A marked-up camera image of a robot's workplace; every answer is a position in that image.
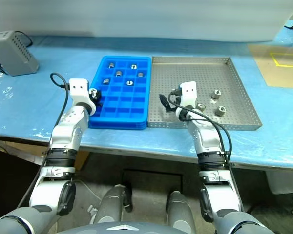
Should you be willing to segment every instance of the floor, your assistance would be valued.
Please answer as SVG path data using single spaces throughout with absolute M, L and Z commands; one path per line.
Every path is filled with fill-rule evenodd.
M 293 233 L 293 228 L 288 228 L 288 225 L 293 227 L 293 216 L 276 206 L 278 199 L 269 191 L 265 172 L 234 169 L 234 174 L 245 210 L 252 211 L 255 217 L 264 221 L 265 217 L 271 216 L 266 222 L 271 228 L 277 226 L 282 218 L 287 218 L 273 230 L 282 234 Z M 180 190 L 191 206 L 197 233 L 214 234 L 215 228 L 206 223 L 200 214 L 200 181 L 196 164 L 104 154 L 90 154 L 82 170 L 77 173 L 74 209 L 58 221 L 58 231 L 88 224 L 91 219 L 88 207 L 99 207 L 104 194 L 112 186 L 123 182 L 131 183 L 134 207 L 131 213 L 124 211 L 123 221 L 165 225 L 167 195 L 172 190 Z

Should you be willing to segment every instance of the gray device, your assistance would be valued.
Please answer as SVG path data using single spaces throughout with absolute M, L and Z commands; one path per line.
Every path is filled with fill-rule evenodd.
M 28 207 L 17 208 L 0 218 L 0 234 L 46 234 L 60 216 L 73 208 L 76 187 L 74 162 L 89 116 L 100 101 L 99 90 L 89 90 L 86 79 L 70 79 L 73 107 L 54 127 L 49 150 L 42 165 Z M 252 215 L 243 212 L 242 202 L 230 169 L 227 153 L 211 122 L 204 121 L 198 109 L 196 83 L 182 83 L 170 95 L 180 96 L 176 116 L 187 121 L 199 159 L 200 206 L 202 217 L 213 223 L 218 234 L 273 234 Z M 103 197 L 91 225 L 59 234 L 196 234 L 193 215 L 186 198 L 172 192 L 167 199 L 167 227 L 143 222 L 121 222 L 123 209 L 132 210 L 132 191 L 116 185 Z
M 38 61 L 14 31 L 0 32 L 0 63 L 11 76 L 37 72 Z

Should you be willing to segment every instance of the metal perforated tray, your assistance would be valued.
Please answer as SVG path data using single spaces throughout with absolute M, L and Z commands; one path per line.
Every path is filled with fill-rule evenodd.
M 197 102 L 206 105 L 204 114 L 224 124 L 229 130 L 256 130 L 262 123 L 229 57 L 153 57 L 148 126 L 185 128 L 174 113 L 166 113 L 159 94 L 168 93 L 187 81 L 196 81 Z M 213 100 L 215 89 L 221 91 Z M 227 110 L 224 116 L 214 114 L 218 106 Z

